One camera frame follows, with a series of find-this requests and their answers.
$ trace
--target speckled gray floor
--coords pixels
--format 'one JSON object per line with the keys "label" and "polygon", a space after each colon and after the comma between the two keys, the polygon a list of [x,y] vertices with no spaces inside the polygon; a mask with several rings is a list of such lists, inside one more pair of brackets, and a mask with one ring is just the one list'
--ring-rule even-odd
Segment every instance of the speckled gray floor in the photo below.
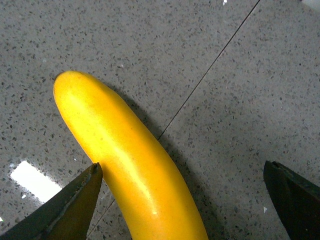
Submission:
{"label": "speckled gray floor", "polygon": [[[211,240],[289,239],[263,165],[320,185],[320,14],[257,2],[1,2],[0,233],[41,205],[9,177],[21,161],[62,187],[90,165],[53,100],[54,76],[74,69],[160,138]],[[88,234],[131,239],[105,183]]]}

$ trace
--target yellow zucchini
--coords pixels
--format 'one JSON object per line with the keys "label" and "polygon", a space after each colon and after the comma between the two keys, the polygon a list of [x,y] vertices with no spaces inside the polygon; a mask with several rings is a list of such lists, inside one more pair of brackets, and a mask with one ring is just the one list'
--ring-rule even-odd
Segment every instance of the yellow zucchini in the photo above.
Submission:
{"label": "yellow zucchini", "polygon": [[134,240],[207,240],[178,168],[125,101],[90,74],[66,71],[53,94],[66,125],[113,193]]}

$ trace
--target dark green object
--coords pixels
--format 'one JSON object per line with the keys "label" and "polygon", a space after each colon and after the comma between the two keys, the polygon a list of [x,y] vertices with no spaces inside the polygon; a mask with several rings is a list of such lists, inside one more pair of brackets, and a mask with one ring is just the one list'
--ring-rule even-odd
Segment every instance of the dark green object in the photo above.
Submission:
{"label": "dark green object", "polygon": [[85,240],[103,173],[94,163],[0,240]]}
{"label": "dark green object", "polygon": [[320,240],[320,188],[284,165],[266,161],[263,178],[292,240]]}

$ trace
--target yellow squash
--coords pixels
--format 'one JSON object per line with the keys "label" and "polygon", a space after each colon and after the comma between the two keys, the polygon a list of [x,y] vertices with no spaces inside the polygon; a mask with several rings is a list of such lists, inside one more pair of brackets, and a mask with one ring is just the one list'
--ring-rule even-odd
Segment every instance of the yellow squash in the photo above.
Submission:
{"label": "yellow squash", "polygon": [[124,100],[95,77],[55,80],[63,120],[112,191],[134,240],[207,240],[176,165]]}

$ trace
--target terrazzo floor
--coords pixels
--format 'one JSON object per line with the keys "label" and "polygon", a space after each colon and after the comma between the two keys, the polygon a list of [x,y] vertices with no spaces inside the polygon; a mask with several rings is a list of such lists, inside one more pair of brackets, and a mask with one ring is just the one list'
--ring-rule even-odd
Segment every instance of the terrazzo floor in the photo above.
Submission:
{"label": "terrazzo floor", "polygon": [[[184,177],[210,240],[288,240],[263,181],[278,161],[320,186],[320,13],[298,0],[1,1],[0,234],[42,202],[22,161],[61,187],[91,161],[55,76],[119,93]],[[89,240],[130,240],[103,182]]]}

